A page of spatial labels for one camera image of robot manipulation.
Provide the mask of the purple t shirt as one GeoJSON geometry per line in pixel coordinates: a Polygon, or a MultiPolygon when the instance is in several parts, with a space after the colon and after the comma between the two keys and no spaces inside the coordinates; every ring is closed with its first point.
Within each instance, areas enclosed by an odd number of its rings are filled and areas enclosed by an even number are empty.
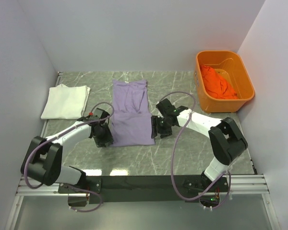
{"type": "Polygon", "coordinates": [[[112,147],[154,145],[152,114],[148,106],[147,81],[122,82],[113,80],[110,131],[112,147]]]}

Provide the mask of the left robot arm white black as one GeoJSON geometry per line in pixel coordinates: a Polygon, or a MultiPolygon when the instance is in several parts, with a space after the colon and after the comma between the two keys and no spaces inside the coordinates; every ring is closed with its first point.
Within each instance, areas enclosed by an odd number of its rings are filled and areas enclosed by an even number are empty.
{"type": "Polygon", "coordinates": [[[108,127],[112,114],[96,108],[88,116],[77,119],[70,127],[61,132],[42,138],[34,137],[28,147],[21,173],[25,183],[31,189],[55,183],[65,184],[74,192],[87,188],[86,173],[80,169],[64,166],[63,154],[72,150],[80,141],[93,139],[99,148],[113,143],[108,127]]]}

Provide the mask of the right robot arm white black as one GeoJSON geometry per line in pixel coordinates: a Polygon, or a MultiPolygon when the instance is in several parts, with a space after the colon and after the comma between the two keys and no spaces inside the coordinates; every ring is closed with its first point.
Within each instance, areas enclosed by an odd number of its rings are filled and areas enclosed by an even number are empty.
{"type": "Polygon", "coordinates": [[[156,108],[161,116],[152,116],[152,138],[172,135],[172,127],[188,128],[210,139],[213,159],[202,172],[198,189],[212,191],[218,185],[217,177],[248,147],[237,123],[230,117],[212,118],[194,112],[186,106],[175,107],[168,99],[160,101],[156,108]]]}

